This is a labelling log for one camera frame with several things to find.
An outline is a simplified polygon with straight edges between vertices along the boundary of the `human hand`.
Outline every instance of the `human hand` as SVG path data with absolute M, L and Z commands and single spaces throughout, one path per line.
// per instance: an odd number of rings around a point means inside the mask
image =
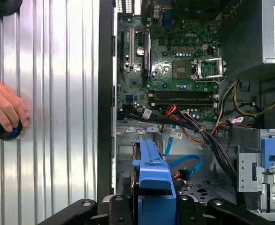
M 19 121 L 28 127 L 29 113 L 23 101 L 9 87 L 0 82 L 0 124 L 8 132 L 16 128 Z

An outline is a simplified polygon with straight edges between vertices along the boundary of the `yellow wire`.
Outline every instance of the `yellow wire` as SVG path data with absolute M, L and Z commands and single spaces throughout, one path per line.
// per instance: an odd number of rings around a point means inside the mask
M 238 85 L 238 81 L 235 81 L 234 83 L 234 89 L 233 89 L 233 101 L 234 101 L 234 104 L 235 104 L 235 107 L 237 108 L 237 110 L 243 114 L 243 115 L 249 115 L 249 116 L 260 116 L 268 111 L 270 111 L 271 109 L 273 109 L 275 107 L 275 103 L 273 105 L 271 105 L 269 108 L 265 109 L 264 111 L 261 111 L 259 113 L 247 113 L 247 112 L 244 112 L 243 110 L 241 110 L 238 106 L 238 103 L 237 103 L 237 85 Z

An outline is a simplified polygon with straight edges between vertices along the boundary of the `black knob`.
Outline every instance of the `black knob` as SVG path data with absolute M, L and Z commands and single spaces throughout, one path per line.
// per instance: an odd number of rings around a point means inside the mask
M 21 7 L 23 0 L 0 0 L 0 16 L 12 15 Z
M 13 128 L 12 132 L 8 132 L 4 129 L 4 127 L 0 124 L 0 139 L 4 141 L 11 141 L 16 139 L 22 132 L 23 126 L 21 122 L 19 122 L 19 125 L 15 128 Z

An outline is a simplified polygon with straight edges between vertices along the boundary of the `motherboard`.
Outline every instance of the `motherboard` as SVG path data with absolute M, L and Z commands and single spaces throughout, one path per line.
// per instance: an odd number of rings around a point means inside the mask
M 132 104 L 163 115 L 171 106 L 198 121 L 216 121 L 218 83 L 196 81 L 195 59 L 218 57 L 217 21 L 174 20 L 172 8 L 156 6 L 146 23 L 140 16 L 118 21 L 117 106 Z M 202 75 L 217 74 L 210 61 Z

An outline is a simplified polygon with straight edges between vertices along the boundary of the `ribbed metal surface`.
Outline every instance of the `ribbed metal surface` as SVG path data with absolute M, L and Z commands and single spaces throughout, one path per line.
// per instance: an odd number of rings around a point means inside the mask
M 30 110 L 0 141 L 0 225 L 34 225 L 96 199 L 99 0 L 24 0 L 0 19 L 0 79 Z

